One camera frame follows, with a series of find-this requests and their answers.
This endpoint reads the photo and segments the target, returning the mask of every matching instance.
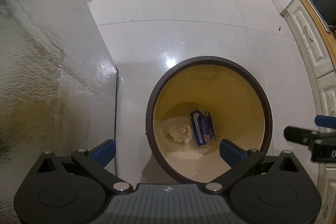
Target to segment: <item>white crumpled paper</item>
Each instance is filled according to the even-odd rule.
[[[189,125],[181,124],[171,127],[168,131],[169,135],[174,138],[175,142],[186,144],[189,143],[193,135],[193,131]]]

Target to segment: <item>round trash bin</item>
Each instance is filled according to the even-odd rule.
[[[190,113],[197,109],[211,115],[215,137],[198,146],[193,132],[188,143],[178,143],[170,128],[191,125]],[[154,157],[171,177],[207,183],[230,169],[219,155],[222,139],[267,152],[272,114],[265,92],[247,70],[202,56],[177,64],[159,80],[148,101],[146,131]]]

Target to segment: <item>gray ribbed panel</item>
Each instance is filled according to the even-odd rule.
[[[112,199],[92,224],[246,224],[224,198],[201,192],[196,184],[141,184],[129,195]]]

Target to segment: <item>white cabinet door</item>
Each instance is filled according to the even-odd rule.
[[[332,224],[336,212],[336,168],[325,168],[323,188],[320,190],[322,207],[315,224]]]
[[[322,112],[325,116],[336,117],[336,73],[335,71],[317,80],[320,89]]]
[[[320,78],[334,70],[327,47],[313,19],[300,0],[294,2],[287,9],[296,28],[301,34],[302,41],[315,71],[316,78]]]

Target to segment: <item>silver bolt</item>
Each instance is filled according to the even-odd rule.
[[[223,186],[217,182],[210,182],[205,186],[205,188],[211,192],[218,192],[223,188]]]
[[[117,191],[126,191],[129,189],[130,185],[127,182],[117,182],[113,184],[113,188]]]

